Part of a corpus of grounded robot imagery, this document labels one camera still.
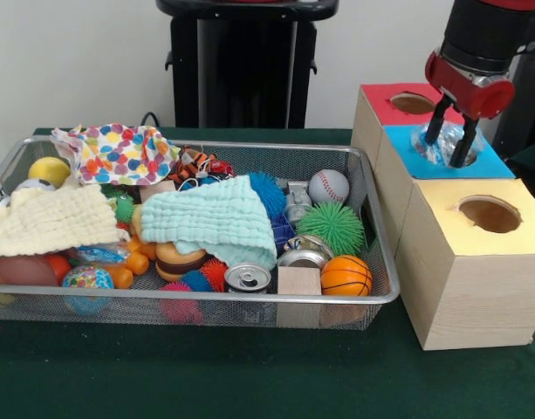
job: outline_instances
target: white wall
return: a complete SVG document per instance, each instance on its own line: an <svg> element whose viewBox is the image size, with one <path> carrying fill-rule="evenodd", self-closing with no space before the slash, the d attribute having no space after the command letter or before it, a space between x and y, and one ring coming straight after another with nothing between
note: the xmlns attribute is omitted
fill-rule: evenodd
<svg viewBox="0 0 535 419"><path fill-rule="evenodd" d="M318 23L308 127L351 127L362 83L424 81L452 0L341 0ZM169 17L154 0L0 1L0 161L35 127L174 123Z"/></svg>

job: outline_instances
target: yellow square top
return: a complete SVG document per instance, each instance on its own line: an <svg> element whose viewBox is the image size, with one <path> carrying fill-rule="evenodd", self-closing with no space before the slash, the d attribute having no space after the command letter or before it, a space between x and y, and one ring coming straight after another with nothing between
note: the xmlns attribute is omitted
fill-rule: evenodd
<svg viewBox="0 0 535 419"><path fill-rule="evenodd" d="M535 254L535 198L521 180L418 181L417 185L456 255Z"/></svg>

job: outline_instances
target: soda can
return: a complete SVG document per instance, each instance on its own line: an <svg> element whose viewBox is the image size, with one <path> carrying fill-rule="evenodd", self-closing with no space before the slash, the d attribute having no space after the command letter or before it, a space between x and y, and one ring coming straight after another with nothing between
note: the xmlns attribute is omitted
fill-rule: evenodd
<svg viewBox="0 0 535 419"><path fill-rule="evenodd" d="M271 274L256 264L237 264L224 274L226 289L235 293L266 294ZM243 323L268 326L275 318L275 303L237 301L231 305L231 313Z"/></svg>
<svg viewBox="0 0 535 419"><path fill-rule="evenodd" d="M237 264L224 274L228 292L267 293L271 274L256 264Z"/></svg>

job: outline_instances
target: light blue towel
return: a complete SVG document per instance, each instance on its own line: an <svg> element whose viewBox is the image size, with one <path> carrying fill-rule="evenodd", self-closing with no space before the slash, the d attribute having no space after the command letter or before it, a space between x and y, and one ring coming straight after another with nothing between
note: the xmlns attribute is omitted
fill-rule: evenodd
<svg viewBox="0 0 535 419"><path fill-rule="evenodd" d="M182 254L204 249L229 267L277 263L271 222L247 175L151 196L141 227L143 240L173 242Z"/></svg>

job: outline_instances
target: can pull tab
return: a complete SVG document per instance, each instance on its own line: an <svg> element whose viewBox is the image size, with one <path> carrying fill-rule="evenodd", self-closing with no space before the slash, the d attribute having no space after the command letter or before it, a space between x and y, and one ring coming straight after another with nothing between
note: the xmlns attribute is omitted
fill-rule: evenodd
<svg viewBox="0 0 535 419"><path fill-rule="evenodd" d="M244 272L242 275L240 275L240 284L249 288L253 288L254 286L257 286L257 279L253 278L251 273Z"/></svg>

